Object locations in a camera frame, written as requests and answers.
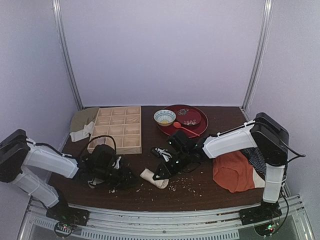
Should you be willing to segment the beige underwear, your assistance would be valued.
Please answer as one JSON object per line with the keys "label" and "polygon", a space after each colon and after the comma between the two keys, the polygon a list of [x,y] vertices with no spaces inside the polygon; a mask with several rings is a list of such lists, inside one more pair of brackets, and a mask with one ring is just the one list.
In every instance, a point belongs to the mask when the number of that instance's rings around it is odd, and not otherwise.
{"label": "beige underwear", "polygon": [[157,187],[158,189],[165,189],[169,184],[169,179],[154,180],[154,175],[155,174],[151,170],[145,168],[139,176],[142,179],[154,185],[155,187]]}

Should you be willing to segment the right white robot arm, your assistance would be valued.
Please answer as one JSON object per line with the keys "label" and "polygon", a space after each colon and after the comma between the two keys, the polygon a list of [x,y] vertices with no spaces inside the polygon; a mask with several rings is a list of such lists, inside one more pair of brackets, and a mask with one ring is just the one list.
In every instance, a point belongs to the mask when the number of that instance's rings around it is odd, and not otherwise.
{"label": "right white robot arm", "polygon": [[215,159],[224,154],[243,149],[259,149],[266,165],[265,187],[262,200],[274,204],[279,194],[288,164],[289,132],[264,112],[255,119],[234,129],[201,137],[198,141],[189,138],[182,130],[168,139],[176,154],[160,163],[153,180],[164,180],[181,172],[194,157]]}

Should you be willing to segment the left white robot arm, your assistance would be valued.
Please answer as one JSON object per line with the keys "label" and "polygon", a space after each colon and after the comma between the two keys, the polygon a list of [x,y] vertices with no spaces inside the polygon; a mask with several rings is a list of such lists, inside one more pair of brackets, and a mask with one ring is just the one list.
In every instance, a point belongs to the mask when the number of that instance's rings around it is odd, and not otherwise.
{"label": "left white robot arm", "polygon": [[113,189],[124,190],[138,181],[115,147],[99,144],[91,153],[85,154],[82,149],[77,156],[72,156],[47,143],[34,142],[24,130],[18,129],[0,143],[1,182],[18,186],[48,209],[67,208],[63,194],[41,180],[33,169],[80,180],[91,188],[108,184]]}

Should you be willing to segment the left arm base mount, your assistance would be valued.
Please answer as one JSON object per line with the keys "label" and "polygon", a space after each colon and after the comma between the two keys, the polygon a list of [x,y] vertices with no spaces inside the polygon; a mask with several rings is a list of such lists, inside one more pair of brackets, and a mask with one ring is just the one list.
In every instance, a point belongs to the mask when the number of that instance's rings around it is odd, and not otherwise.
{"label": "left arm base mount", "polygon": [[46,216],[63,224],[86,226],[90,212],[85,209],[70,207],[67,202],[60,200],[53,207],[46,208]]}

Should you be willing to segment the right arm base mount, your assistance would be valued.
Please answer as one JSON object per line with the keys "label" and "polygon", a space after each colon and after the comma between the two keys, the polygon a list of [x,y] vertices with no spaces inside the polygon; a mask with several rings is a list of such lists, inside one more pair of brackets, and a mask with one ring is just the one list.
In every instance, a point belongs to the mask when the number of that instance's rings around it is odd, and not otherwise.
{"label": "right arm base mount", "polygon": [[280,217],[282,211],[278,202],[268,203],[262,201],[259,206],[243,208],[239,211],[239,217],[243,226],[270,221],[274,217]]}

